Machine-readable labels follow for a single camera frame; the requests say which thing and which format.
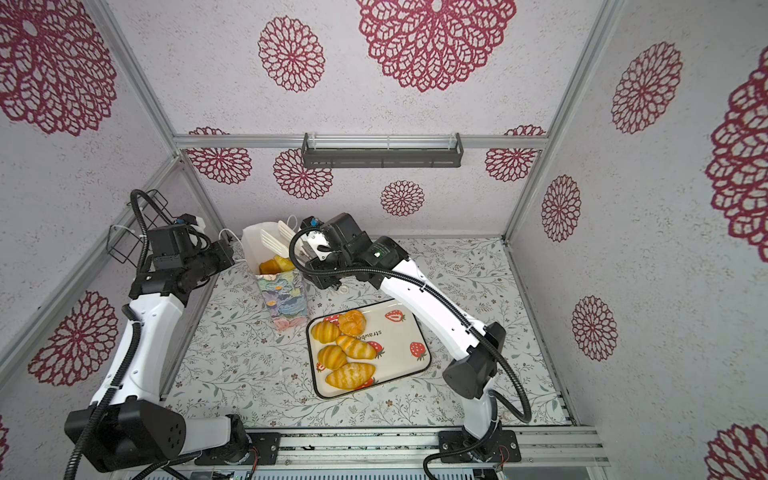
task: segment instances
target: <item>leaf pattern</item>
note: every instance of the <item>leaf pattern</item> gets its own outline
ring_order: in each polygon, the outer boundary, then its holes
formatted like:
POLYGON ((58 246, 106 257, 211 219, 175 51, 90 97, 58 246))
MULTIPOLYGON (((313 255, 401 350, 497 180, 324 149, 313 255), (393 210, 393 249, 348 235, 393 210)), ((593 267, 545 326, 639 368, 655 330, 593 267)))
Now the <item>leaf pattern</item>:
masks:
MULTIPOLYGON (((567 425, 499 239, 398 240, 435 285, 485 323, 507 329, 504 355, 518 372, 533 408, 531 425, 567 425)), ((386 297, 344 279, 348 293, 307 284, 310 318, 369 305, 386 297)), ((221 273, 181 364, 166 406, 190 417, 237 413, 248 428, 461 425, 460 398, 442 379, 450 357, 422 328, 431 366, 414 376, 338 399, 317 397, 306 326, 277 332, 244 263, 221 273)), ((517 403, 511 382, 496 389, 517 403)), ((505 424, 518 421, 503 407, 505 424)))

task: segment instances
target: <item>white tray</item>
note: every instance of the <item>white tray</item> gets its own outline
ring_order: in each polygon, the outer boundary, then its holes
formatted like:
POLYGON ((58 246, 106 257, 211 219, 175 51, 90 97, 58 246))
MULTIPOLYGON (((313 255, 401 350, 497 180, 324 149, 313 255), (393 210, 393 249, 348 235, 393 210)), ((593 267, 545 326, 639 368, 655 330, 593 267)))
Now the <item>white tray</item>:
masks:
MULTIPOLYGON (((380 356, 373 360, 347 359, 347 362, 350 363, 371 363, 376 367, 376 372, 373 374, 373 384, 368 385, 366 383, 357 390, 369 389, 404 376, 423 372, 429 367, 429 364, 432 362, 432 356, 429 354, 429 348, 424 340, 419 323, 416 322, 416 317, 413 313, 398 300, 387 300, 385 302, 361 306, 360 308, 351 310, 360 310, 366 318, 366 330, 357 338, 364 342, 376 342, 382 347, 380 356), (402 320, 392 321, 387 318, 386 314, 395 310, 402 312, 402 320), (425 351, 421 356, 416 357, 412 354, 412 343, 420 343, 424 346, 425 351)), ((317 361, 317 353, 324 346, 336 344, 320 343, 315 340, 310 333, 312 327, 318 322, 322 322, 325 319, 336 321, 336 319, 345 312, 349 312, 349 310, 334 313, 333 315, 319 316, 310 321, 306 326, 306 338, 309 341, 312 380, 315 384, 315 393, 317 393, 317 396, 321 399, 332 399, 337 396, 357 391, 337 389, 326 383, 326 377, 330 375, 332 370, 324 369, 319 371, 317 369, 319 363, 317 361)), ((396 319, 397 315, 390 315, 390 317, 396 319)))

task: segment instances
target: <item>toy bread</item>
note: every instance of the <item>toy bread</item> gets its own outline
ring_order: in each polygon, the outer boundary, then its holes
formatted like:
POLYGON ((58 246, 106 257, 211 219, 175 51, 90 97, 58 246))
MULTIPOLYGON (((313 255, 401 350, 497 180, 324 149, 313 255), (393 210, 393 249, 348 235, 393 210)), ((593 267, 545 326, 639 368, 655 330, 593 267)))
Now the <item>toy bread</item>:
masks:
POLYGON ((336 345, 340 346, 341 350, 353 359, 371 360, 376 358, 375 348, 351 336, 341 335, 336 339, 336 345))
POLYGON ((339 317, 339 328, 344 335, 362 335, 366 331, 366 318, 360 310, 350 310, 339 317))
POLYGON ((328 345, 317 353, 317 361, 327 369, 336 370, 346 365, 346 355, 340 346, 328 345))
POLYGON ((326 377, 326 383, 337 389, 354 390, 367 382, 376 372, 370 363, 347 363, 326 377))
POLYGON ((326 321, 318 322, 312 327, 311 332, 312 337, 320 343, 331 343, 341 335, 341 330, 339 330, 339 327, 336 326, 335 323, 326 321))

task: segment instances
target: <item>yellow bread roll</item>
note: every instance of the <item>yellow bread roll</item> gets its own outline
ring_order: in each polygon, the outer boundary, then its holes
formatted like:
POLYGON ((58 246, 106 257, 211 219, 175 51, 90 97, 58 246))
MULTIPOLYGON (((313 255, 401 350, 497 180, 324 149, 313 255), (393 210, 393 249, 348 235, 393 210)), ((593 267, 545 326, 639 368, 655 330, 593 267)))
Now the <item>yellow bread roll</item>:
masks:
POLYGON ((346 365, 344 350, 338 345, 328 345, 317 353, 317 360, 327 369, 336 370, 346 365))
POLYGON ((337 389, 354 390, 367 382, 376 372, 370 363, 347 363, 326 377, 326 383, 337 389))
POLYGON ((341 335, 336 339, 336 345, 340 346, 344 353, 353 359, 372 360, 376 358, 375 348, 351 336, 341 335))
POLYGON ((339 335, 341 330, 335 323, 322 321, 312 327, 312 337, 320 343, 331 343, 339 335))
POLYGON ((360 310, 350 310, 339 317, 339 328, 344 335, 362 335, 366 331, 366 318, 360 310))

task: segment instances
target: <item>red mandala flower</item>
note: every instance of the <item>red mandala flower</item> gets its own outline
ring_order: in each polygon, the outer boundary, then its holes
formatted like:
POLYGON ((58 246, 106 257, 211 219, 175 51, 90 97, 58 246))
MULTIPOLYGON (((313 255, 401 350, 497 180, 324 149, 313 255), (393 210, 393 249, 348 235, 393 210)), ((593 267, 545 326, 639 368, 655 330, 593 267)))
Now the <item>red mandala flower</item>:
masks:
POLYGON ((0 472, 2 472, 2 461, 5 459, 5 453, 10 449, 7 436, 8 429, 2 424, 2 416, 0 415, 0 472))
POLYGON ((419 211, 424 204, 424 190, 413 182, 398 180, 384 187, 382 207, 397 217, 406 217, 419 211))
MULTIPOLYGON (((507 130, 504 135, 546 135, 541 127, 520 125, 507 130)), ((504 182, 525 178, 536 160, 538 152, 534 148, 492 148, 485 154, 485 169, 491 177, 504 182)))
POLYGON ((570 237, 581 215, 581 197, 573 178, 561 175, 555 178, 541 202, 541 224, 547 237, 561 242, 570 237))
POLYGON ((616 85, 611 109, 616 128, 633 134, 655 123, 674 98, 682 68, 680 51, 665 41, 639 54, 616 85))
POLYGON ((514 0, 357 0, 360 33, 382 73, 402 87, 445 90, 465 81, 504 41, 514 0))
MULTIPOLYGON (((190 135, 228 135, 218 128, 196 128, 190 135)), ((238 184, 250 175, 250 157, 245 148, 188 148, 192 165, 220 184, 238 184)))
POLYGON ((117 336, 118 318, 112 305, 98 292, 85 292, 27 370, 40 383, 72 386, 109 359, 117 336))
POLYGON ((0 103, 14 121, 78 136, 111 115, 109 50, 76 0, 0 2, 0 103))
POLYGON ((298 148, 284 151, 275 159, 273 174, 280 188, 304 200, 322 197, 333 185, 331 169, 305 168, 298 148))
POLYGON ((616 321, 603 300, 593 296, 579 300, 571 326, 578 347, 589 358, 600 362, 614 352, 618 338, 616 321))
POLYGON ((762 426, 734 424, 707 445, 707 480, 768 478, 768 432, 762 426))
POLYGON ((261 31, 261 65, 288 91, 307 91, 325 71, 323 47, 312 30, 295 18, 274 18, 261 31))
POLYGON ((711 204, 729 220, 728 234, 746 238, 768 262, 768 48, 728 105, 725 121, 711 136, 711 204))

